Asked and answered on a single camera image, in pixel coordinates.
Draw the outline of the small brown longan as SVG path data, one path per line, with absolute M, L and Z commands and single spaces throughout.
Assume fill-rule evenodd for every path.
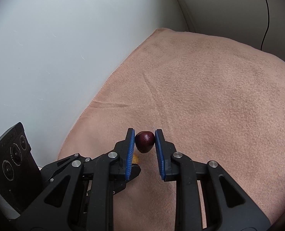
M 137 154 L 132 156 L 132 164 L 139 164 L 139 156 Z

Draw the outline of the small dark red cherry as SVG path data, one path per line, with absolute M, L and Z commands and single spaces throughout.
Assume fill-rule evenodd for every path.
M 150 131 L 141 131 L 135 136 L 135 145 L 140 153 L 148 153 L 155 143 L 155 136 Z

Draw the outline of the pink towel cloth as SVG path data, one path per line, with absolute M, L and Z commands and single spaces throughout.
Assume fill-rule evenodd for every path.
M 227 38 L 156 30 L 108 78 L 59 158 L 95 158 L 162 129 L 179 152 L 217 161 L 271 222 L 285 210 L 285 62 Z

